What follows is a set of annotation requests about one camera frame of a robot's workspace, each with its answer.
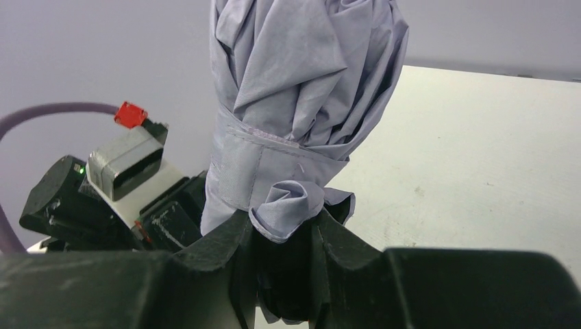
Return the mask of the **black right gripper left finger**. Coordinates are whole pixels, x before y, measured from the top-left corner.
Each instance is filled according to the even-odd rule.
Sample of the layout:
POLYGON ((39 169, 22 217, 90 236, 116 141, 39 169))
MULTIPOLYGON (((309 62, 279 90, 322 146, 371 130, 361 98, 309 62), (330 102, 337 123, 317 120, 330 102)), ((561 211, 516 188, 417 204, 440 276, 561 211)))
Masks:
POLYGON ((186 249, 1 258, 2 328, 252 328, 253 227, 236 212, 186 249))

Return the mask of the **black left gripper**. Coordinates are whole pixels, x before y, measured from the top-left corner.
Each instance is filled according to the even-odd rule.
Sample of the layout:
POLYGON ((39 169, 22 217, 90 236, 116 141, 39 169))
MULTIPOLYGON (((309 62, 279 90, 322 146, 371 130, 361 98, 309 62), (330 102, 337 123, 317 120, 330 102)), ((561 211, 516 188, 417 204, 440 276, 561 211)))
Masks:
POLYGON ((19 224, 44 234, 52 251, 168 250, 201 238, 206 172, 191 178, 164 162, 158 173, 117 202, 89 182, 86 163, 57 160, 30 191, 19 224))

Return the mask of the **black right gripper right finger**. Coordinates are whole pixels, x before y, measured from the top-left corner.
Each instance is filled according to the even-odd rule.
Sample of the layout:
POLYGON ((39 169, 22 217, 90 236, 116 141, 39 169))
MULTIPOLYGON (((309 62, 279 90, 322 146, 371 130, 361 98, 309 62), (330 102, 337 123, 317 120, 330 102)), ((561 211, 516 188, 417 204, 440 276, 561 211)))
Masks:
POLYGON ((312 328, 580 327, 580 290, 544 253, 380 251, 323 213, 311 260, 312 328))

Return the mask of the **lavender folding umbrella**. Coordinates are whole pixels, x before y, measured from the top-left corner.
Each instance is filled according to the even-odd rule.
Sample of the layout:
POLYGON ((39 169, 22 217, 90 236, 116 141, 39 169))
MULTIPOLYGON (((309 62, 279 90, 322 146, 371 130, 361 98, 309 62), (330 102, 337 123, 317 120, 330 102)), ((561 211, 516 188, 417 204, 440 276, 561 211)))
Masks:
POLYGON ((329 187, 380 122, 409 26, 396 1, 213 1, 219 108, 201 233, 247 212, 268 245, 351 192, 329 187))

